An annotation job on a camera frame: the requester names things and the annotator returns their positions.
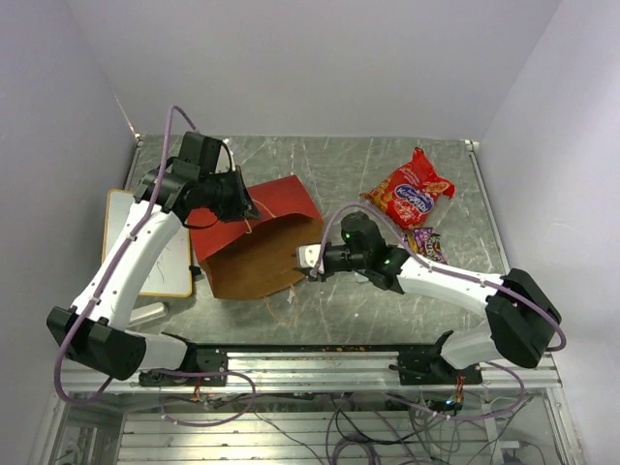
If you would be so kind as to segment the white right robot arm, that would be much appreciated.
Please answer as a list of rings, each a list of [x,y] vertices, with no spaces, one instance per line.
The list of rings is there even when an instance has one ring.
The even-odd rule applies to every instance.
[[[535,368],[550,351],[561,316],[529,273],[517,268],[480,273],[432,262],[403,244],[386,243],[377,224],[360,211],[342,219],[341,237],[336,245],[323,240],[298,247],[298,270],[311,281],[353,272],[383,291],[440,299],[481,318],[473,329],[442,334],[416,375],[428,373],[444,384],[462,370],[499,358]]]

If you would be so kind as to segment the yellow snack sachet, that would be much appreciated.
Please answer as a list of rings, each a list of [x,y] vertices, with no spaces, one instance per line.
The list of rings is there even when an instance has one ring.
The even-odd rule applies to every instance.
[[[410,248],[410,249],[411,249],[414,253],[416,253],[416,252],[418,251],[418,247],[417,247],[417,244],[416,244],[415,238],[414,238],[411,234],[406,233],[406,234],[404,235],[404,241],[407,243],[407,245],[409,246],[409,248]]]

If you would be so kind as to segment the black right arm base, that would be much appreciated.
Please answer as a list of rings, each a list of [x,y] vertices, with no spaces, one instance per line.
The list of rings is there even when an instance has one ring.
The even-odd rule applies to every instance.
[[[440,357],[423,352],[399,353],[396,362],[388,368],[397,373],[401,386],[473,386],[482,383],[478,365],[455,369]]]

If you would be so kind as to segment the red cookie snack packet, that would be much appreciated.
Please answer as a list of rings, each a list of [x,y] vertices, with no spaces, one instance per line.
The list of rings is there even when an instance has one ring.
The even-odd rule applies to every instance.
[[[440,176],[425,152],[416,147],[409,162],[359,196],[407,232],[421,228],[438,199],[451,199],[455,192],[455,185]]]

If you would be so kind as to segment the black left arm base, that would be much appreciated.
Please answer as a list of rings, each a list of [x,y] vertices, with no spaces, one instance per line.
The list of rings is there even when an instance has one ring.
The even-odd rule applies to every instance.
[[[178,371],[192,374],[209,372],[208,376],[202,378],[173,376],[159,370],[149,370],[139,373],[139,385],[144,388],[176,388],[196,384],[200,384],[201,387],[223,387],[227,380],[224,372],[228,368],[229,358],[226,353],[218,349],[197,349],[186,356]]]

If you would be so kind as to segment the light blue snack packet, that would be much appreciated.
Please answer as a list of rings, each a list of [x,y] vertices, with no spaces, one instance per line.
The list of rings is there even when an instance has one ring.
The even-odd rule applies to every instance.
[[[356,279],[358,283],[367,283],[369,281],[369,279],[366,276],[356,271],[354,272],[354,278]]]

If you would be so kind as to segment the purple candy packet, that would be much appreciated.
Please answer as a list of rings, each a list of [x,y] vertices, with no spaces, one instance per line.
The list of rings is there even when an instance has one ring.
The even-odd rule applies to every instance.
[[[419,228],[410,235],[412,250],[430,261],[447,264],[447,259],[441,248],[441,237],[433,228]]]

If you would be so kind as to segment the red paper bag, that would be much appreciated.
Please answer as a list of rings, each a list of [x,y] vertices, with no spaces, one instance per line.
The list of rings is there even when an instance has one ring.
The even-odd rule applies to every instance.
[[[262,299],[293,286],[303,278],[296,249],[323,235],[324,219],[297,176],[248,191],[259,220],[223,223],[205,208],[189,217],[197,261],[217,299]]]

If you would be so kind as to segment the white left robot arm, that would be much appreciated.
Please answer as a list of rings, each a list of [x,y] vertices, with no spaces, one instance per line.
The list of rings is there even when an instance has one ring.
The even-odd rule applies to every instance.
[[[103,264],[69,308],[53,308],[46,325],[72,360],[116,380],[163,369],[177,385],[190,383],[198,362],[191,345],[169,335],[129,330],[141,288],[161,253],[190,214],[209,210],[220,223],[259,218],[226,140],[186,133],[177,156],[148,171],[134,193],[125,225]]]

